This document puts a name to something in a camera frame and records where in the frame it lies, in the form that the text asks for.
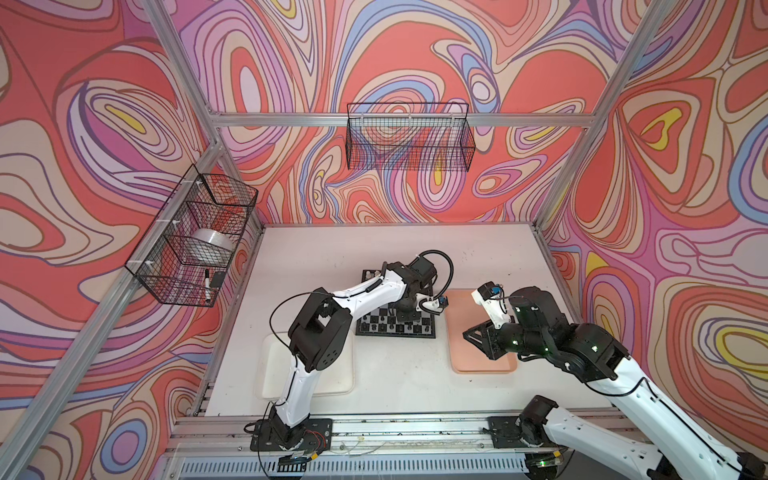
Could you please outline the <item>silver tape roll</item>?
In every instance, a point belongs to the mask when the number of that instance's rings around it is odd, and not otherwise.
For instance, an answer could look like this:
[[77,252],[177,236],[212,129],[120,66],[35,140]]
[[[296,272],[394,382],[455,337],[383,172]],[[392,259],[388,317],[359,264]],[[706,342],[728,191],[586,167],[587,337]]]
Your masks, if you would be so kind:
[[192,237],[207,245],[226,251],[233,251],[235,249],[235,244],[228,235],[214,229],[199,228],[192,234]]

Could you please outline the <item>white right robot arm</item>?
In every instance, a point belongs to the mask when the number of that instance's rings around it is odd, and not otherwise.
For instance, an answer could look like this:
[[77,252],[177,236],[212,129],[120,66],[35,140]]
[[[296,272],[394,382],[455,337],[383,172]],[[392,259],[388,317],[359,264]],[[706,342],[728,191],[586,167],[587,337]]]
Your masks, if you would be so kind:
[[521,362],[545,360],[608,399],[646,438],[628,440],[537,395],[517,416],[515,439],[567,447],[628,479],[766,478],[765,461],[716,440],[645,374],[619,340],[598,325],[569,322],[549,292],[531,286],[506,294],[487,282],[472,299],[489,318],[463,337],[488,359],[515,354]]

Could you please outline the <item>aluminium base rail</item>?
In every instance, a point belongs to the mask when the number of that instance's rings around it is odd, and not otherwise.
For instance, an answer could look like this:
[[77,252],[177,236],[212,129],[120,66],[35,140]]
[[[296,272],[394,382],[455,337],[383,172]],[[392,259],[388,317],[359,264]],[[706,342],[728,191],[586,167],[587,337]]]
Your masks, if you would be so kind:
[[[492,447],[490,412],[329,415],[331,451],[362,455],[422,452],[480,453]],[[246,454],[246,424],[256,416],[189,417],[175,423],[167,450],[202,454]]]

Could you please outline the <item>white plastic tray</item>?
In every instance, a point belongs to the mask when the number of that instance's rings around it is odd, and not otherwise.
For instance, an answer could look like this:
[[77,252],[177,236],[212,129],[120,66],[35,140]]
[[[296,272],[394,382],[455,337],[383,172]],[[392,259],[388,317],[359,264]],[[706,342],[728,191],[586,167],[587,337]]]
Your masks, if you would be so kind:
[[[256,392],[263,399],[277,400],[290,379],[293,359],[282,341],[288,341],[286,332],[279,332],[277,336],[268,335],[261,345]],[[349,333],[339,358],[322,372],[315,394],[344,395],[354,388],[354,384],[354,335]]]

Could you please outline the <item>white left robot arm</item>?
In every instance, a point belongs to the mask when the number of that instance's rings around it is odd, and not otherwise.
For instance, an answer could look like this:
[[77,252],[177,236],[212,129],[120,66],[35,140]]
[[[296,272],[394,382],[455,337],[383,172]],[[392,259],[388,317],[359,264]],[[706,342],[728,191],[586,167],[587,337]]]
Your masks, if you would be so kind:
[[254,433],[259,440],[288,450],[313,436],[307,430],[320,375],[343,353],[357,320],[390,305],[406,313],[442,312],[447,303],[434,290],[438,272],[427,255],[408,263],[385,262],[377,274],[345,290],[319,287],[303,294],[306,300],[287,332],[288,377]]

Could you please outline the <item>black and grey chessboard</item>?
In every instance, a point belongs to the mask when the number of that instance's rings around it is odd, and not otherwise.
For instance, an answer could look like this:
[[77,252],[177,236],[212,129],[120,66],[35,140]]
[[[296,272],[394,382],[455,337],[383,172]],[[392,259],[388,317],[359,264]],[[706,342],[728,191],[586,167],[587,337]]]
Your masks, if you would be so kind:
[[[406,286],[413,284],[419,286],[418,282],[404,280],[404,283]],[[435,315],[418,310],[410,314],[398,312],[395,309],[395,302],[388,303],[358,319],[354,327],[355,335],[360,337],[436,338]]]

